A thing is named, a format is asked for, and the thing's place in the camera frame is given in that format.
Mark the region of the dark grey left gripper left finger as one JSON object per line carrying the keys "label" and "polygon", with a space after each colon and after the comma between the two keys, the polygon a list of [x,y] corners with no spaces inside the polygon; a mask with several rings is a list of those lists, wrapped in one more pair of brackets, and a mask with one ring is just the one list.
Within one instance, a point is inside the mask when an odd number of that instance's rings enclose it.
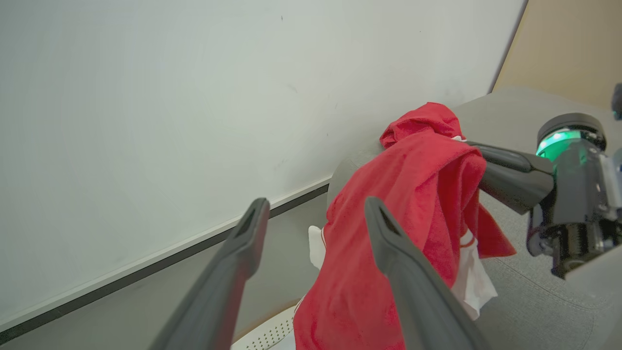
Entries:
{"label": "dark grey left gripper left finger", "polygon": [[151,345],[153,350],[228,350],[246,282],[257,272],[270,202],[255,199]]}

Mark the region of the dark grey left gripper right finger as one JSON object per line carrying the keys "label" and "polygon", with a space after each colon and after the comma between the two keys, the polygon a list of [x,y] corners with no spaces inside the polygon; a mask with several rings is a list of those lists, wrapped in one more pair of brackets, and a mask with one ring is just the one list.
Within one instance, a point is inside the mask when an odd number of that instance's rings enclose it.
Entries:
{"label": "dark grey left gripper right finger", "polygon": [[488,350],[490,345],[423,252],[377,197],[364,205],[375,264],[389,280],[407,350]]}

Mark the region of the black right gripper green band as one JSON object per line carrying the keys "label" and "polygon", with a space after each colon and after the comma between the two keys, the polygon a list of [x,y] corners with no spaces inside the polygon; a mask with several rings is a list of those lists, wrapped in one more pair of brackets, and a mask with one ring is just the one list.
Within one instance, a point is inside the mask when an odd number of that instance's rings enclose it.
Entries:
{"label": "black right gripper green band", "polygon": [[564,279],[621,246],[621,151],[606,155],[603,126],[585,113],[549,120],[537,143],[535,155],[467,142],[487,161],[479,188],[520,215],[533,209],[529,252],[551,256]]}

